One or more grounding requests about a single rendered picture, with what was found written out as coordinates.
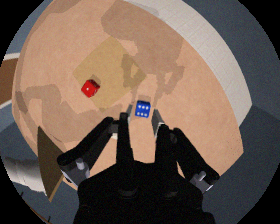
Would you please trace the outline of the blue die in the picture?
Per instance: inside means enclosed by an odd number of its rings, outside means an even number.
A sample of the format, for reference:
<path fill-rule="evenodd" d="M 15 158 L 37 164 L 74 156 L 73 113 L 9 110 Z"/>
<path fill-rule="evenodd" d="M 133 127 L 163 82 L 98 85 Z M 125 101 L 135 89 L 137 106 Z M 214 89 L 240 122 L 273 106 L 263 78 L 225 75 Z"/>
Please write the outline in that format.
<path fill-rule="evenodd" d="M 150 113 L 151 104 L 147 101 L 137 101 L 135 116 L 148 118 Z"/>

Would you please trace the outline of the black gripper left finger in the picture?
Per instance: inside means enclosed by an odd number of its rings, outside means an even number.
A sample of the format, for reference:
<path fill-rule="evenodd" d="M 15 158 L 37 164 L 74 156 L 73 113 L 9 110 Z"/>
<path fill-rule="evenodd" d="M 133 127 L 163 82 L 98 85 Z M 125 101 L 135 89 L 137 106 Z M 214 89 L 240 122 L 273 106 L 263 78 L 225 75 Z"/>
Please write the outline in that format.
<path fill-rule="evenodd" d="M 126 113 L 120 113 L 119 120 L 105 117 L 76 147 L 57 157 L 57 163 L 69 183 L 78 188 L 83 180 L 89 178 L 90 170 L 113 133 L 118 132 L 116 190 L 123 196 L 135 194 L 139 181 L 129 135 L 132 109 L 133 105 L 129 104 Z"/>

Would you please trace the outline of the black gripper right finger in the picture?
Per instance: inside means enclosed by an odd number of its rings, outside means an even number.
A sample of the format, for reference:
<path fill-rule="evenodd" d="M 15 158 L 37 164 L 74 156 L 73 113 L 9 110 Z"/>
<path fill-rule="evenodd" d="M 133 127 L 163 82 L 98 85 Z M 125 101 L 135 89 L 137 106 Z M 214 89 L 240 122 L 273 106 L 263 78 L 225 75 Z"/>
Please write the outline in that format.
<path fill-rule="evenodd" d="M 160 163 L 159 193 L 164 197 L 173 197 L 181 189 L 177 162 L 185 179 L 199 188 L 202 194 L 206 193 L 220 175 L 205 162 L 181 129 L 169 129 L 158 109 L 154 109 L 151 123 L 156 138 L 154 162 Z"/>

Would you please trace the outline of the white die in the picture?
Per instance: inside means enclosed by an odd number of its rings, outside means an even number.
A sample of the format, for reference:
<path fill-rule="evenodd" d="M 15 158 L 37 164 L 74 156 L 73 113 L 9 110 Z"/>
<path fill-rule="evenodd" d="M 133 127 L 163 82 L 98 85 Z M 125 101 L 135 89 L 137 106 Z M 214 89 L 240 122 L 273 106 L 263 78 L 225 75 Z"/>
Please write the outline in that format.
<path fill-rule="evenodd" d="M 113 133 L 113 135 L 112 135 L 111 138 L 117 139 L 117 134 L 116 134 L 116 133 Z"/>

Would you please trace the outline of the red die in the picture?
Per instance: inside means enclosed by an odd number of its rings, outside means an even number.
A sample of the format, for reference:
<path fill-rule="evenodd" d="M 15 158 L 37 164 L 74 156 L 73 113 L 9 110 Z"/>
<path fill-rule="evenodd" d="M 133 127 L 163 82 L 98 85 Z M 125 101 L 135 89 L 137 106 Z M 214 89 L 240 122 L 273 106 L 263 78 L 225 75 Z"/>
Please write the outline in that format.
<path fill-rule="evenodd" d="M 83 87 L 81 88 L 81 91 L 88 97 L 92 97 L 96 94 L 96 92 L 99 90 L 100 86 L 92 79 L 87 80 Z"/>

